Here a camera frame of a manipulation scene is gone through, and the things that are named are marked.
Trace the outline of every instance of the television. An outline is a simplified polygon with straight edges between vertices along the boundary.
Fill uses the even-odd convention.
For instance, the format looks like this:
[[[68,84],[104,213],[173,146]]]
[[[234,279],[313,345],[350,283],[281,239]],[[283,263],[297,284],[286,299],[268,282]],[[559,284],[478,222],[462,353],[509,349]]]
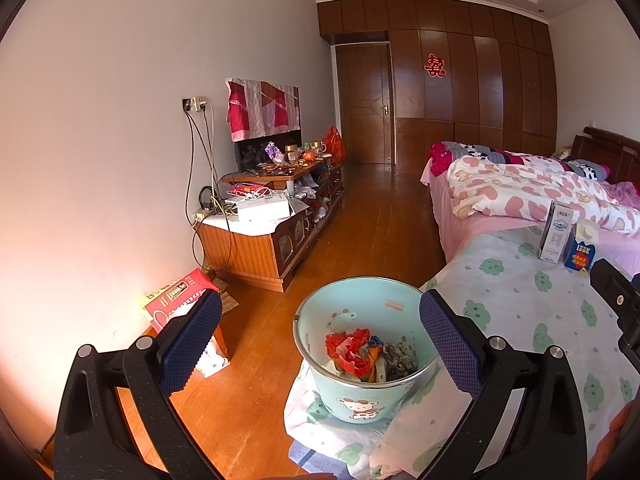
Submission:
[[[262,162],[271,162],[269,155],[264,151],[267,144],[271,141],[284,153],[284,147],[287,144],[302,145],[302,133],[300,130],[292,130],[283,134],[275,134],[265,137],[257,137],[256,139],[245,139],[234,142],[236,149],[236,161],[238,162],[238,171],[252,170]]]

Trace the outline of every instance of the wooden headboard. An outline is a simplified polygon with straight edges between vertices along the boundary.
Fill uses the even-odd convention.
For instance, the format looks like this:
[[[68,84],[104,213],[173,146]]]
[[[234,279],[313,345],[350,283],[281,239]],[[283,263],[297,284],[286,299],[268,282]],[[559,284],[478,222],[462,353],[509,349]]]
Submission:
[[[607,182],[630,181],[640,189],[640,142],[590,126],[584,133],[587,136],[575,136],[571,158],[605,164],[611,170]]]

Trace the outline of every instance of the blue rubber gripper pad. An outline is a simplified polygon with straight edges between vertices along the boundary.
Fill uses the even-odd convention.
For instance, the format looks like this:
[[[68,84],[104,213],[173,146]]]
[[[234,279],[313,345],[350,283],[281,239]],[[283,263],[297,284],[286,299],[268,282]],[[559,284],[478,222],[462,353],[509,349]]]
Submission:
[[[475,399],[483,384],[478,357],[429,291],[420,298],[420,321],[458,389]]]
[[[192,308],[196,307],[199,307],[197,313],[183,327],[160,363],[159,384],[166,396],[186,386],[222,318],[222,300],[214,290],[200,298]]]

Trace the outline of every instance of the electrical outlet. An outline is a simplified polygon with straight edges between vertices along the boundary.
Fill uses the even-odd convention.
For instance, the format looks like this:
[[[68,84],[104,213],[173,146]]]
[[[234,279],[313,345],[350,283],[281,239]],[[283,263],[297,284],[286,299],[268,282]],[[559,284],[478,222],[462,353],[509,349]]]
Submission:
[[[209,104],[204,97],[190,97],[182,100],[182,110],[185,112],[201,112]]]
[[[202,222],[207,216],[211,214],[211,211],[206,209],[198,209],[194,214],[193,218],[196,222]]]

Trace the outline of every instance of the red plastic bag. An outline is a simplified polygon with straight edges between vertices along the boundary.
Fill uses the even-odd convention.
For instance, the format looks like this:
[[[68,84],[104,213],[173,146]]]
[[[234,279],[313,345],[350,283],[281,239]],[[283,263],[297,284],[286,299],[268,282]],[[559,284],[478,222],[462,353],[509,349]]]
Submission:
[[[339,164],[347,157],[347,153],[344,151],[344,142],[342,142],[340,132],[335,126],[329,128],[322,142],[326,144],[326,152],[331,153],[332,164]]]
[[[363,359],[360,355],[360,347],[367,344],[371,337],[369,329],[358,328],[353,334],[340,332],[339,334],[329,334],[326,336],[326,353],[332,359],[337,360],[340,368],[362,377],[371,370],[370,360]]]

